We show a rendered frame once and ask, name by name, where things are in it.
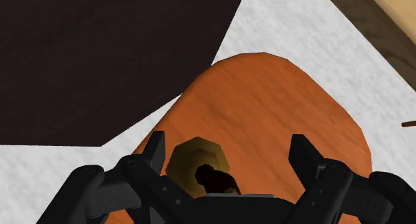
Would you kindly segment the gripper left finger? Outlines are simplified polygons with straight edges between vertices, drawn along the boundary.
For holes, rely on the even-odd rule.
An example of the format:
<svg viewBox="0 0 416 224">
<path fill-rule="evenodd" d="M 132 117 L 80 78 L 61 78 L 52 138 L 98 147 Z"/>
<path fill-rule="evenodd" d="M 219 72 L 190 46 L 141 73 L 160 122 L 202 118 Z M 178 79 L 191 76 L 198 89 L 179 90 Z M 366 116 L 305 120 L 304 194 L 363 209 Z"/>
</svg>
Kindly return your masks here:
<svg viewBox="0 0 416 224">
<path fill-rule="evenodd" d="M 161 174 L 165 134 L 151 134 L 143 152 L 122 157 L 105 171 L 99 165 L 73 170 L 36 224 L 105 224 L 126 210 L 134 224 L 195 224 L 193 198 Z"/>
</svg>

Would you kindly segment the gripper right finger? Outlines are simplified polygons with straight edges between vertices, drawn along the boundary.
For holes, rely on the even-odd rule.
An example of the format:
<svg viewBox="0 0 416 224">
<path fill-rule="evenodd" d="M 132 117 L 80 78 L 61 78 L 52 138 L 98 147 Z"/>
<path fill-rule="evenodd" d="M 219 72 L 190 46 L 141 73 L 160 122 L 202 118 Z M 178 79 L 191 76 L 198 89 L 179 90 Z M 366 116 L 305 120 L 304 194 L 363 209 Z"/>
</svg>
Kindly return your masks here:
<svg viewBox="0 0 416 224">
<path fill-rule="evenodd" d="M 285 224 L 339 224 L 343 214 L 360 224 L 416 224 L 416 190 L 398 175 L 362 177 L 322 156 L 302 134 L 291 137 L 289 163 L 305 191 Z"/>
</svg>

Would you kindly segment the yellow bowl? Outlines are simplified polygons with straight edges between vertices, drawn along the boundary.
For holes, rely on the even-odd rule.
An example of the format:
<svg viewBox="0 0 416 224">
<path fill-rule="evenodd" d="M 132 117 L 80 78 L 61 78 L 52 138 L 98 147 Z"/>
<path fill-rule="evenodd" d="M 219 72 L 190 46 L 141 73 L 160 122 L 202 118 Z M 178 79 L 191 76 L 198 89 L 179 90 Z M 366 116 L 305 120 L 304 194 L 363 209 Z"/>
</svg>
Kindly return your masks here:
<svg viewBox="0 0 416 224">
<path fill-rule="evenodd" d="M 221 146 L 201 137 L 177 145 L 165 172 L 192 197 L 241 193 Z"/>
</svg>

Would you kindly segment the orange wooden table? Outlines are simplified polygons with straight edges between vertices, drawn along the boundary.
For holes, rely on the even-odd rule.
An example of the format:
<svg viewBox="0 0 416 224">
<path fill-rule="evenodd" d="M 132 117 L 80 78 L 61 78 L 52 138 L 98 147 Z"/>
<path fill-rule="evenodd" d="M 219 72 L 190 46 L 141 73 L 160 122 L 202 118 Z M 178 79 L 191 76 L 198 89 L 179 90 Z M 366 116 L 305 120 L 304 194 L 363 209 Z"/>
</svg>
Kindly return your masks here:
<svg viewBox="0 0 416 224">
<path fill-rule="evenodd" d="M 155 131 L 165 134 L 162 175 L 174 148 L 194 137 L 220 145 L 229 163 L 241 193 L 192 197 L 195 224 L 285 224 L 305 191 L 289 163 L 294 134 L 362 177 L 372 172 L 369 146 L 348 112 L 306 72 L 268 53 L 239 54 L 208 68 L 133 154 Z"/>
</svg>

